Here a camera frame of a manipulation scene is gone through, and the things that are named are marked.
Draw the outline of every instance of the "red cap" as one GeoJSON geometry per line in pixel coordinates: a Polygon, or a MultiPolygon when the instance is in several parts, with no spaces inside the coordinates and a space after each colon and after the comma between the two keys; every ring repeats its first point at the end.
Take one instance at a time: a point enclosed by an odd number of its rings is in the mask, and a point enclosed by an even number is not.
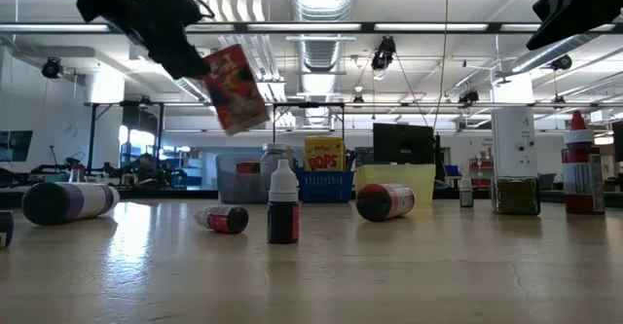
{"type": "Polygon", "coordinates": [[[571,118],[571,130],[584,129],[586,129],[586,124],[584,123],[584,119],[582,119],[582,114],[579,110],[573,111],[573,117],[571,118]]]}

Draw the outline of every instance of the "computer monitor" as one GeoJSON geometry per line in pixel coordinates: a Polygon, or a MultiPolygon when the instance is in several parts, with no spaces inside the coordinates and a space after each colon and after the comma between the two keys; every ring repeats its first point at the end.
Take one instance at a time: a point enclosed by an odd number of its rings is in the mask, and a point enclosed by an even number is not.
{"type": "Polygon", "coordinates": [[[623,162],[623,123],[612,124],[614,132],[614,160],[623,162]]]}
{"type": "Polygon", "coordinates": [[[0,132],[0,162],[25,162],[31,141],[32,130],[0,132]]]}
{"type": "Polygon", "coordinates": [[[374,162],[435,164],[432,127],[374,124],[374,162]]]}

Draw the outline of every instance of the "metal frame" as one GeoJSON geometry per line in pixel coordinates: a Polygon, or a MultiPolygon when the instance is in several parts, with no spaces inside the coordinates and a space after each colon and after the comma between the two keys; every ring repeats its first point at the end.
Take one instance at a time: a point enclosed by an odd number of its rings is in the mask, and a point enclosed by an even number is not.
{"type": "MultiPolygon", "coordinates": [[[[186,28],[188,35],[222,34],[453,34],[453,35],[532,35],[541,22],[444,22],[439,21],[231,21],[202,22],[186,28]]],[[[2,22],[0,33],[7,34],[123,34],[106,23],[2,22]]],[[[609,23],[587,34],[621,35],[623,23],[609,23]]]]}
{"type": "Polygon", "coordinates": [[[342,139],[346,140],[346,129],[344,122],[346,119],[346,104],[343,102],[277,102],[273,103],[273,143],[276,143],[276,109],[278,107],[298,107],[299,109],[316,109],[319,107],[339,107],[342,109],[342,139]]]}
{"type": "Polygon", "coordinates": [[[108,110],[113,106],[120,107],[140,107],[145,106],[159,106],[160,117],[158,118],[158,135],[156,137],[156,146],[154,147],[156,164],[160,164],[160,148],[163,144],[163,132],[165,131],[165,104],[163,102],[138,102],[138,101],[123,101],[119,103],[86,103],[86,106],[91,106],[91,133],[89,137],[89,159],[87,161],[87,174],[91,175],[93,164],[93,148],[95,144],[95,125],[97,120],[101,118],[108,110]],[[97,114],[97,108],[99,106],[106,106],[106,108],[97,114]]]}
{"type": "MultiPolygon", "coordinates": [[[[266,106],[284,106],[283,104],[288,104],[286,106],[297,106],[297,102],[286,102],[286,103],[271,103],[267,102],[266,106]]],[[[566,102],[566,103],[553,103],[553,102],[534,102],[534,103],[495,103],[495,102],[475,102],[475,103],[437,103],[436,101],[419,101],[416,102],[365,102],[365,103],[354,103],[354,102],[346,102],[343,103],[345,107],[353,107],[353,108],[412,108],[417,110],[418,105],[421,108],[441,108],[441,109],[485,109],[485,108],[505,108],[505,107],[531,107],[538,109],[561,109],[568,107],[577,107],[577,108],[621,108],[623,107],[623,102],[566,102]]],[[[203,106],[212,106],[211,102],[167,102],[166,106],[170,107],[203,107],[203,106]]]]}

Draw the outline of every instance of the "pillar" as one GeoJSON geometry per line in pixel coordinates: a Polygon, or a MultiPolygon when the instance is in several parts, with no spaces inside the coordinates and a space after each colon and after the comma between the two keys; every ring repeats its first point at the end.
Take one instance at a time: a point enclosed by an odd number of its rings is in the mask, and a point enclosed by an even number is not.
{"type": "MultiPolygon", "coordinates": [[[[94,103],[118,103],[124,100],[126,79],[116,70],[100,70],[86,78],[87,97],[94,103]]],[[[101,105],[97,113],[107,108],[101,105]]],[[[120,143],[119,127],[122,124],[123,109],[113,106],[95,123],[95,141],[93,145],[93,168],[101,168],[105,162],[119,165],[120,143]]]]}
{"type": "MultiPolygon", "coordinates": [[[[507,78],[491,90],[495,103],[534,103],[530,74],[507,78]]],[[[499,107],[493,110],[495,176],[533,176],[536,167],[534,112],[530,107],[499,107]]]]}

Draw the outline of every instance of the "yellow box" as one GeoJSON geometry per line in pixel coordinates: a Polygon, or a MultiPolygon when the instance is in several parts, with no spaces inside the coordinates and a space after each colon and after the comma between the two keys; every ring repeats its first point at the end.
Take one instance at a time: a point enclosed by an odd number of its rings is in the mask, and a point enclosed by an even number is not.
{"type": "Polygon", "coordinates": [[[305,139],[305,171],[343,171],[344,140],[338,137],[305,139]]]}
{"type": "Polygon", "coordinates": [[[434,164],[366,164],[354,174],[356,191],[367,184],[402,184],[416,194],[416,208],[430,208],[435,185],[434,164]]]}

